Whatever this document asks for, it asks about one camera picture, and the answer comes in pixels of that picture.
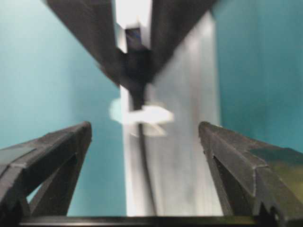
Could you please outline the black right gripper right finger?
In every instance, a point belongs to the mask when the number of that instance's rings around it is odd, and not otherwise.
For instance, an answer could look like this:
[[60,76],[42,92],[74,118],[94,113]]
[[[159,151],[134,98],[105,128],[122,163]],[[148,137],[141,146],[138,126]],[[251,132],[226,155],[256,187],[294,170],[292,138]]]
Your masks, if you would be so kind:
[[198,133],[224,215],[302,226],[302,153],[209,122],[201,122]]

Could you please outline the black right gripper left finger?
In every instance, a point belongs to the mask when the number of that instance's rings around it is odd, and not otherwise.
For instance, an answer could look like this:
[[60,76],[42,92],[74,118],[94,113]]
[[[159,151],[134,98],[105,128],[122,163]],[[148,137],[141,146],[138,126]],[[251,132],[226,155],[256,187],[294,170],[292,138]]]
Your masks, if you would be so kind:
[[91,124],[82,122],[1,149],[0,225],[66,216],[91,138]]

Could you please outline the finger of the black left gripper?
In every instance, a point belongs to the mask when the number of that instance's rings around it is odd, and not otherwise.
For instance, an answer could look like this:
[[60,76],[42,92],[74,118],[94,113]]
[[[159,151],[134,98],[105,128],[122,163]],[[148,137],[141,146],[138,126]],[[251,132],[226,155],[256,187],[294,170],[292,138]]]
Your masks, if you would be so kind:
[[116,46],[112,1],[47,0],[46,5],[99,64],[116,85],[133,87],[126,75],[125,54]]
[[151,83],[215,0],[154,0],[147,83]]

